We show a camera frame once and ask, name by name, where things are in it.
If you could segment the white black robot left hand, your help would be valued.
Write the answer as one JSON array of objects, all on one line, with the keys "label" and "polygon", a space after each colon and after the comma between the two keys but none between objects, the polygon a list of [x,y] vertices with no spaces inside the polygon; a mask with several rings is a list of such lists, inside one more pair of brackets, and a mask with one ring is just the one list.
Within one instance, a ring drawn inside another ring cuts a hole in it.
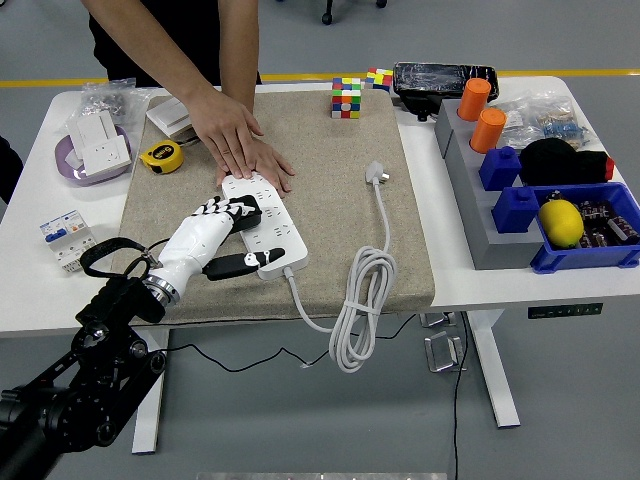
[{"label": "white black robot left hand", "polygon": [[285,255],[282,248],[217,257],[229,235],[261,222],[262,210],[251,195],[223,200],[216,196],[186,217],[161,251],[159,266],[144,284],[164,306],[177,303],[188,280],[204,274],[211,281],[251,274]]}]

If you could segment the person's left hand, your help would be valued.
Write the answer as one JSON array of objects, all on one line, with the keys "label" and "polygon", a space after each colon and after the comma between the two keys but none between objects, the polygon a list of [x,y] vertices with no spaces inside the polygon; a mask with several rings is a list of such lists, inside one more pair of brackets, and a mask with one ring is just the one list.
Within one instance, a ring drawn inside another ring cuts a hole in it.
[{"label": "person's left hand", "polygon": [[291,164],[271,145],[250,136],[244,142],[220,140],[210,148],[217,166],[217,183],[226,176],[251,179],[254,173],[264,177],[283,198],[291,191],[289,178],[295,175]]}]

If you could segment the person's right hand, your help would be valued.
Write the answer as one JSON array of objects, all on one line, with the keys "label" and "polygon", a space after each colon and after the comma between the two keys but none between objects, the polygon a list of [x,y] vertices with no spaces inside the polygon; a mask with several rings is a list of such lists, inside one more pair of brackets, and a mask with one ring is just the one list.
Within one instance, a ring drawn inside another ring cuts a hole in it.
[{"label": "person's right hand", "polygon": [[254,91],[205,86],[182,102],[217,166],[235,178],[250,178],[257,163],[255,137],[263,135],[253,115]]}]

